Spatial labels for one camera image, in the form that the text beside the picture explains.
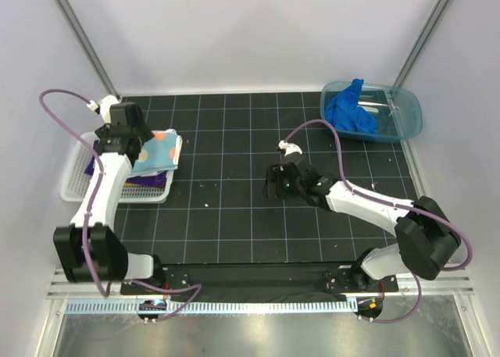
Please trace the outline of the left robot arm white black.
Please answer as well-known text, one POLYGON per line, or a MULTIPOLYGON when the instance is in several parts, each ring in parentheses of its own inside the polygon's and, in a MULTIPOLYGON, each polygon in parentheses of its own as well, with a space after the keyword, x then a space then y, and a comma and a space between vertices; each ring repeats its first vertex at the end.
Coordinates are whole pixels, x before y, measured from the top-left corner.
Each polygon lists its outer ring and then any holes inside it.
POLYGON ((133 279, 147 294, 156 295, 166 283, 165 275, 155 269, 158 260, 129 253, 113 231, 123 186, 144 143, 154 134, 133 102, 98 110, 104 120, 95 132, 98 147, 77 137, 95 159, 94 173, 70 224, 55 229, 55 250, 68 281, 93 282, 104 298, 109 297, 112 283, 133 279))

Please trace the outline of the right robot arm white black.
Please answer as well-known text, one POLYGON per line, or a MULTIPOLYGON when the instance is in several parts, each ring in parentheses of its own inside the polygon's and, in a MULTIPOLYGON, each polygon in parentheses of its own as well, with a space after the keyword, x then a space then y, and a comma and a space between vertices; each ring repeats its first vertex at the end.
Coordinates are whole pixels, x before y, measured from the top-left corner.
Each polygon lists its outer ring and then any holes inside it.
POLYGON ((412 273, 433 280, 462 244, 438 204, 391 198, 356 187, 331 174, 319 174, 303 154, 292 153, 266 168, 266 198, 301 198, 308 205, 353 216, 391 233, 396 242, 369 248, 344 275, 348 284, 371 291, 380 280, 412 273))

